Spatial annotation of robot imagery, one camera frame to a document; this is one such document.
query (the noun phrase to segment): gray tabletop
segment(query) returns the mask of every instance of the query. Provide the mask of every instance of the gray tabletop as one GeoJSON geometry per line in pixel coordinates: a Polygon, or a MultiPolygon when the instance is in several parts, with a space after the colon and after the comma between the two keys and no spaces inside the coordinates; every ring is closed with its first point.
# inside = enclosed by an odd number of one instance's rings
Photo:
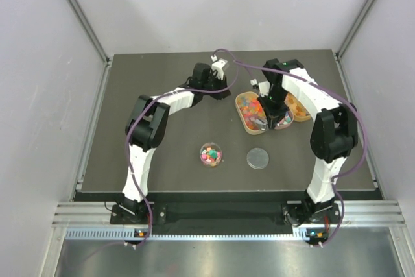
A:
{"type": "MultiPolygon", "coordinates": [[[[333,54],[319,51],[249,51],[236,56],[246,63],[262,66],[266,60],[297,58],[317,83],[345,97],[333,54]]],[[[141,94],[159,95],[173,90],[191,75],[197,62],[209,63],[209,53],[163,53],[115,55],[106,88],[83,191],[120,191],[127,174],[124,155],[125,125],[141,94]]],[[[228,82],[236,74],[231,65],[228,82]]],[[[259,81],[264,77],[254,72],[259,81]]],[[[252,136],[246,133],[235,108],[235,97],[251,91],[249,76],[240,70],[231,89],[232,96],[223,101],[211,97],[195,107],[169,117],[162,144],[154,154],[148,188],[151,191],[257,191],[304,190],[313,175],[314,154],[309,145],[313,122],[293,123],[285,130],[267,131],[252,136]],[[223,162],[207,168],[199,159],[206,142],[217,143],[223,162]],[[246,154],[253,147],[265,149],[269,164],[252,169],[246,154]]],[[[355,148],[342,170],[353,166],[361,156],[355,148]]],[[[354,175],[338,182],[340,189],[374,189],[367,163],[354,175]]]]}

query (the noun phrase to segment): metal floor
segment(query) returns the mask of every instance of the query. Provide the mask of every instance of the metal floor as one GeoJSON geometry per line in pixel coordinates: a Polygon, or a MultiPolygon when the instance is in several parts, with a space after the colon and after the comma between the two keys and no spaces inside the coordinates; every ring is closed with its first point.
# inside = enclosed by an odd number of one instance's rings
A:
{"type": "MultiPolygon", "coordinates": [[[[317,83],[346,97],[330,50],[253,51],[236,53],[243,62],[262,66],[266,60],[297,58],[317,83]]],[[[209,53],[163,53],[115,55],[91,154],[82,186],[83,191],[121,191],[127,173],[124,155],[125,125],[141,94],[159,95],[185,82],[197,62],[210,63],[209,53]]],[[[232,81],[236,67],[227,70],[232,81]]],[[[254,71],[259,81],[265,78],[254,71]]],[[[247,134],[235,109],[235,97],[250,91],[249,76],[242,69],[232,96],[223,101],[211,97],[193,108],[170,116],[163,143],[157,149],[149,176],[150,191],[294,191],[304,190],[313,175],[314,155],[309,146],[313,122],[294,123],[281,131],[258,136],[247,134]],[[223,151],[224,162],[204,167],[200,147],[214,141],[223,151]],[[252,169],[246,153],[264,148],[270,162],[263,170],[252,169]]],[[[343,170],[361,156],[353,150],[343,170]]],[[[352,176],[340,179],[340,189],[374,189],[367,163],[352,176]]]]}
{"type": "Polygon", "coordinates": [[[106,243],[65,241],[55,276],[403,276],[388,228],[345,228],[323,249],[302,241],[149,241],[136,251],[110,246],[82,263],[106,243]]]}

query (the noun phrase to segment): wall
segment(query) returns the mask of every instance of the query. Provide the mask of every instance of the wall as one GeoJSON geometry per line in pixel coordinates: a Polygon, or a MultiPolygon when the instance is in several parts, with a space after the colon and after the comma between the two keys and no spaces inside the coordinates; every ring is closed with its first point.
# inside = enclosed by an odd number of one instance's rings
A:
{"type": "Polygon", "coordinates": [[[377,0],[343,59],[378,177],[415,241],[415,2],[377,0]]]}
{"type": "Polygon", "coordinates": [[[0,0],[0,267],[35,276],[103,64],[66,0],[0,0]]]}
{"type": "Polygon", "coordinates": [[[78,0],[108,54],[334,49],[364,0],[78,0]]]}

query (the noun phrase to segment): white wall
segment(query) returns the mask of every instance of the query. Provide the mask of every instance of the white wall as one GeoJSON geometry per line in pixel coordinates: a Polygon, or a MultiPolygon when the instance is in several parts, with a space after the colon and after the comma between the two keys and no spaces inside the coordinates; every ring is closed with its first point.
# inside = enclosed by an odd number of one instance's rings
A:
{"type": "Polygon", "coordinates": [[[78,0],[114,53],[334,49],[364,0],[78,0]]]}
{"type": "Polygon", "coordinates": [[[415,1],[377,0],[343,59],[386,195],[415,241],[415,1]]]}
{"type": "Polygon", "coordinates": [[[0,8],[0,275],[35,276],[103,64],[66,0],[0,8]]]}

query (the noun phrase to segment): metal corner post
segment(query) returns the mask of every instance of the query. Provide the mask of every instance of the metal corner post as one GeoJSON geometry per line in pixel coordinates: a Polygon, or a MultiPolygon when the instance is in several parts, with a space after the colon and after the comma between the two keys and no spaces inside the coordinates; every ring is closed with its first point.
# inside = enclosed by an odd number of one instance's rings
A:
{"type": "Polygon", "coordinates": [[[81,9],[77,0],[68,0],[69,5],[71,6],[75,16],[79,20],[79,23],[82,25],[85,33],[88,35],[88,38],[91,40],[95,50],[97,51],[98,55],[102,58],[102,61],[107,64],[110,61],[110,58],[106,54],[104,48],[102,47],[101,43],[98,40],[97,35],[92,29],[91,24],[89,23],[88,19],[84,11],[81,9]]]}
{"type": "Polygon", "coordinates": [[[342,59],[344,56],[344,53],[347,51],[348,47],[350,46],[351,41],[354,39],[356,33],[360,29],[363,21],[366,19],[368,13],[372,9],[374,3],[376,0],[366,0],[363,4],[363,7],[361,8],[359,14],[357,15],[355,21],[353,22],[353,25],[351,26],[350,30],[348,31],[348,34],[344,38],[340,49],[336,53],[339,60],[342,59]]]}

